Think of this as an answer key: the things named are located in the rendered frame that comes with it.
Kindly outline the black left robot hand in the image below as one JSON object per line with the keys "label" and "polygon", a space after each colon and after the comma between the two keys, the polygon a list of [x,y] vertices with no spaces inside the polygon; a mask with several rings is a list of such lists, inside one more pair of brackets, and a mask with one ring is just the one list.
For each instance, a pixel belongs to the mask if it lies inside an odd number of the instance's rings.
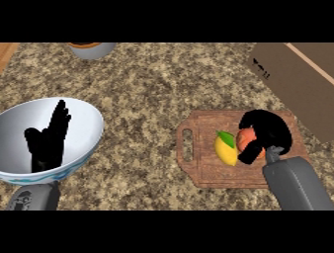
{"label": "black left robot hand", "polygon": [[34,173],[49,171],[61,166],[69,121],[71,114],[65,100],[61,100],[56,104],[49,126],[43,130],[37,130],[34,127],[25,129]]}

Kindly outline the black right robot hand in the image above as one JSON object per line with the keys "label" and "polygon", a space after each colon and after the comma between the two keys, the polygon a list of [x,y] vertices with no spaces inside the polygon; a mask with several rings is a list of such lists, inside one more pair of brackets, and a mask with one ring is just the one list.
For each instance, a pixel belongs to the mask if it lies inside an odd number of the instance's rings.
{"label": "black right robot hand", "polygon": [[269,147],[281,147],[279,155],[290,152],[293,138],[288,126],[282,118],[266,110],[253,110],[245,113],[239,129],[253,128],[256,139],[248,143],[238,159],[242,163],[251,165],[262,153]]}

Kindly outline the orange squash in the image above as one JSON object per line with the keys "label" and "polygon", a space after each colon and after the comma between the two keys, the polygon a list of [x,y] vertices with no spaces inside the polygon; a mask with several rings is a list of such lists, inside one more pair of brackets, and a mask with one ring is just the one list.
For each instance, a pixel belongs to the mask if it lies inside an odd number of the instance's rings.
{"label": "orange squash", "polygon": [[251,127],[244,128],[238,132],[237,144],[239,152],[244,152],[250,142],[257,139],[256,131]]}

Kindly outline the brown cardboard box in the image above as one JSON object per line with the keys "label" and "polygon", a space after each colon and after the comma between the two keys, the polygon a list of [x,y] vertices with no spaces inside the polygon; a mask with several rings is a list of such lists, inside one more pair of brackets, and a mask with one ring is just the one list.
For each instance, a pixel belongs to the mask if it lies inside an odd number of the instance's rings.
{"label": "brown cardboard box", "polygon": [[333,141],[334,42],[259,42],[248,66],[319,141]]}

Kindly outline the brown wooden cutting board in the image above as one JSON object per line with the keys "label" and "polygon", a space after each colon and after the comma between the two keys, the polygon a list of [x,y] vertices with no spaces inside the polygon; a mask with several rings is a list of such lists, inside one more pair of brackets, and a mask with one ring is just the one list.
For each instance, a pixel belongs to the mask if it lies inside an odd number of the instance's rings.
{"label": "brown wooden cutting board", "polygon": [[284,184],[296,166],[294,158],[309,160],[303,137],[291,111],[275,111],[291,133],[290,152],[279,157],[275,164],[266,158],[256,159],[251,165],[241,161],[228,165],[216,153],[219,131],[234,135],[235,144],[244,139],[239,122],[245,111],[192,111],[176,130],[176,160],[198,188],[213,189],[266,189],[272,184]]}

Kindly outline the white bowl with blue pattern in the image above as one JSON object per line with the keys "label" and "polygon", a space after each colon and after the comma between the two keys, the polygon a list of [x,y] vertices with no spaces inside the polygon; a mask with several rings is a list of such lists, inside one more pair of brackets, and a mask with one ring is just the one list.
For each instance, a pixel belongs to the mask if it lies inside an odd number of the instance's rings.
{"label": "white bowl with blue pattern", "polygon": [[[34,173],[25,129],[49,126],[56,104],[65,100],[71,121],[64,142],[62,163],[56,169]],[[21,186],[62,180],[84,165],[105,130],[102,113],[87,102],[52,97],[19,104],[0,114],[0,180]]]}

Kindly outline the yellow lemon with green leaf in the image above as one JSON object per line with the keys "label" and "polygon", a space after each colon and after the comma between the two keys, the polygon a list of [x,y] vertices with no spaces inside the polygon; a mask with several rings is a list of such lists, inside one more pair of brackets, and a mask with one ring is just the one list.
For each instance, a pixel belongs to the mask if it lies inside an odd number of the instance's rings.
{"label": "yellow lemon with green leaf", "polygon": [[229,166],[235,166],[238,163],[238,148],[235,136],[231,132],[217,131],[214,150],[222,162]]}

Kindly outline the grey pot with orange rim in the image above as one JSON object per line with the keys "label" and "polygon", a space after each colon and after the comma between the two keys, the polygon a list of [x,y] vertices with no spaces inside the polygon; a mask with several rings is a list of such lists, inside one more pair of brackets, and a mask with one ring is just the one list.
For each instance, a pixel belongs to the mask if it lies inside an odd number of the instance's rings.
{"label": "grey pot with orange rim", "polygon": [[81,59],[98,59],[108,55],[115,48],[114,42],[89,42],[68,44],[74,54]]}

